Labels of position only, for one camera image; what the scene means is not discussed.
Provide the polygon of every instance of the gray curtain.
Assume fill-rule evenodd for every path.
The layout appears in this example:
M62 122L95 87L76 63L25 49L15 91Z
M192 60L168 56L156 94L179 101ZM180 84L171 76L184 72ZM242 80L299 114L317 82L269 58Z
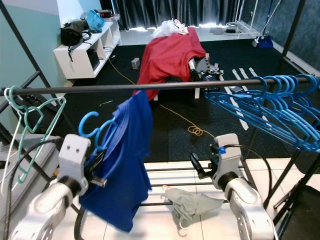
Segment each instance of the gray curtain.
M121 29L158 27L178 19L186 26L234 20L236 0L113 0Z

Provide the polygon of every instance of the blue wall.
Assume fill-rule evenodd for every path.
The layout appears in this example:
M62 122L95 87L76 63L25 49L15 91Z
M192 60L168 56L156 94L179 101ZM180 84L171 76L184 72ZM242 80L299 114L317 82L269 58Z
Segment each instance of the blue wall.
M42 12L39 7L38 10L31 10L7 4L5 6L50 85L63 87L67 80L53 52L61 44L60 19L56 0L50 1L54 1L51 2L53 7L56 6L52 13ZM101 8L99 0L79 0L79 3L85 12ZM0 43L0 87L20 86L35 72L35 69L2 12L0 13ZM43 88L44 85L38 77L30 87ZM0 104L3 101L4 97L0 97ZM17 118L11 109L7 108L0 114L0 122L13 132L17 125Z
M275 8L279 0L274 0L272 10ZM250 11L253 11L255 0L245 1L242 20L246 21L250 17ZM269 10L271 0L258 1L256 16L253 22L253 27L261 31L266 24L266 17ZM299 0L282 0L274 16L272 17L267 31L272 39L280 44L285 45L292 22L296 15ZM307 0L304 6L299 24L297 26L294 38L292 40L289 51L297 57L304 60L307 64L311 65L320 71L320 1Z

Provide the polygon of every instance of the blue shirt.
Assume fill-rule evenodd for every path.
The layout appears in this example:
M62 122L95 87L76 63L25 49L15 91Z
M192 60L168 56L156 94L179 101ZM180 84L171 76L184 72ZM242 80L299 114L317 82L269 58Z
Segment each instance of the blue shirt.
M148 198L151 184L144 166L150 152L153 117L145 91L139 91L120 104L113 113L118 127L94 175L107 179L105 188L91 185L79 198L88 211L129 232L142 201ZM110 129L103 141L106 141Z

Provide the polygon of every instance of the yellow cable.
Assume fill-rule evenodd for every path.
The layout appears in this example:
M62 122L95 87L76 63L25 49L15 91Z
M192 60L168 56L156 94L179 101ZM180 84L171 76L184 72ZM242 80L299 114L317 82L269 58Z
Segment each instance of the yellow cable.
M111 66L114 68L114 70L117 71L118 74L120 74L122 77L124 77L125 79L127 79L130 83L132 83L132 84L135 85L135 83L134 83L133 81L131 81L129 78L127 78L127 77L126 77L125 75L123 75L121 72L119 72L118 69L116 69L116 67L115 67L115 66L112 64L112 62L110 61L110 58L108 58L108 60L109 60L109 62L110 62L110 64L111 64Z
M126 76L124 76L121 72L119 72L116 67L112 64L112 62L110 61L109 59L109 62L111 64L111 66L114 68L114 70L117 71L118 74L120 74L122 77L124 77L125 79L127 79L130 83L134 84L135 83L133 81L131 81L129 78L127 78ZM158 103L161 107L163 107L164 109L178 115L179 117L181 117L182 119L186 120L187 122L191 123L192 126L188 127L188 132L191 133L191 134L194 134L196 136L201 136L202 134L206 133L206 134L209 134L211 137L215 138L214 135L212 135L210 132L206 131L206 130L203 130L201 129L200 127L198 127L197 125L195 125L192 121L190 121L189 119L185 118L184 116L180 115L179 113L171 110L170 108L167 108L166 106L163 106L162 104Z

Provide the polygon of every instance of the red blanket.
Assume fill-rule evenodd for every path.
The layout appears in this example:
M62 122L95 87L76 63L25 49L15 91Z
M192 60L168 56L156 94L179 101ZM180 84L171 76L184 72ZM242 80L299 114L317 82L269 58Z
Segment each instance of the red blanket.
M188 31L187 35L174 33L155 38L145 47L137 84L161 84L170 76L181 78L183 82L190 81L188 62L193 57L205 57L206 51L201 47L196 30L189 27ZM158 92L146 91L149 101Z

